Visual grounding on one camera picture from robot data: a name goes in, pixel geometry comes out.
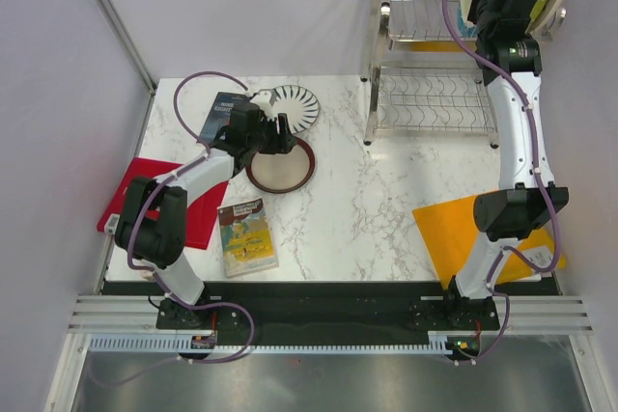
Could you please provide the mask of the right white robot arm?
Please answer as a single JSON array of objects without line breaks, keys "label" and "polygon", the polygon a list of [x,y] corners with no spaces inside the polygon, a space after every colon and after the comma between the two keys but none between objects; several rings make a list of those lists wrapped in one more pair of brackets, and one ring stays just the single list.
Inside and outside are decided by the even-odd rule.
[{"label": "right white robot arm", "polygon": [[473,218],[478,234],[463,268],[451,278],[442,316],[461,329],[477,314],[494,309],[495,284],[506,260],[518,257],[537,273],[552,271],[561,252],[538,264],[519,251],[532,232],[550,224],[569,201],[550,169],[540,114],[542,60],[529,33],[538,0],[470,0],[468,21],[477,30],[475,46],[463,52],[482,72],[498,128],[500,172],[497,190],[478,196]]}]

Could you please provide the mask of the stainless steel dish rack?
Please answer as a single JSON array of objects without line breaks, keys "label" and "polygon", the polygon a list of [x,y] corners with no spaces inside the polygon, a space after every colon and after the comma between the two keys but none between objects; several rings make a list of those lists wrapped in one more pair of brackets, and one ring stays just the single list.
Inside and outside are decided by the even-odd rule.
[{"label": "stainless steel dish rack", "polygon": [[482,74],[449,36],[441,8],[459,0],[371,0],[361,81],[363,142],[382,135],[478,135],[498,147],[497,122]]}]

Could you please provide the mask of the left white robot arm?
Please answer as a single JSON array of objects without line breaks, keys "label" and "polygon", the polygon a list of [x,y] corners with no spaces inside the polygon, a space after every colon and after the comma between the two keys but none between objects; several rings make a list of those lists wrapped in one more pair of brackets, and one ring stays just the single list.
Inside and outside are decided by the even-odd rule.
[{"label": "left white robot arm", "polygon": [[114,241],[126,251],[130,267],[140,260],[141,269],[154,273],[165,291],[162,310],[176,310],[191,328],[209,323],[214,306],[184,254],[187,210],[243,171],[255,154],[287,154],[295,145],[286,114],[271,118],[260,105],[243,103],[193,160],[156,179],[130,182]]}]

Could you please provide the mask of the blue polka dot plate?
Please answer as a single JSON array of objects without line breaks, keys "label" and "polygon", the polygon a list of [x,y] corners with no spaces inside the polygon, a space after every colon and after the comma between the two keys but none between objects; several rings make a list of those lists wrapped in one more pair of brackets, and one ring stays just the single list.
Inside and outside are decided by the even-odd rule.
[{"label": "blue polka dot plate", "polygon": [[463,39],[475,39],[477,36],[477,27],[468,25],[465,21],[458,22],[458,29]]}]

